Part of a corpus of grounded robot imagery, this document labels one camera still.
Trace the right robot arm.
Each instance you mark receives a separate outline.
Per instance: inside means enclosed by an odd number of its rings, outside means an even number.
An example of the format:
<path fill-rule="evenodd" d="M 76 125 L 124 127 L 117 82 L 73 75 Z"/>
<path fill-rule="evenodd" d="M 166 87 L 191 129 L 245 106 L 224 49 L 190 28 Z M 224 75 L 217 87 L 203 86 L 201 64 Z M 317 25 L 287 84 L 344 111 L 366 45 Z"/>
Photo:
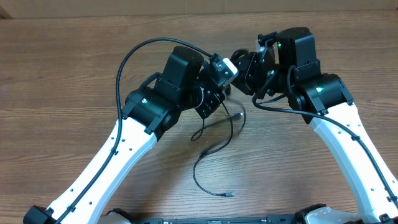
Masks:
<path fill-rule="evenodd" d="M 259 35 L 256 50 L 237 50 L 233 85 L 251 96 L 256 108 L 287 98 L 287 112 L 299 114 L 321 137 L 342 171 L 357 213 L 312 205 L 295 214 L 295 223 L 396 223 L 397 179 L 368 136 L 354 98 L 342 79 L 322 73 L 315 38 L 307 27 Z"/>

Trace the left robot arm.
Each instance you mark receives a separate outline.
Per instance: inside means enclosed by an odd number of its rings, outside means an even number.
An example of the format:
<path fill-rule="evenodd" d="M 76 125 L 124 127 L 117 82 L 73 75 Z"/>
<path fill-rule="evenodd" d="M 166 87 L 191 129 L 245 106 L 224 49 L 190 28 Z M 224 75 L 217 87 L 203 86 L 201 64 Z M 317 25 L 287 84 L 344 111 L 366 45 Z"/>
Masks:
<path fill-rule="evenodd" d="M 225 99 L 223 88 L 238 69 L 228 58 L 208 60 L 176 46 L 162 72 L 130 92 L 102 148 L 76 181 L 47 208 L 32 206 L 24 223 L 97 223 L 117 188 L 138 160 L 174 126 L 185 110 L 205 119 Z"/>

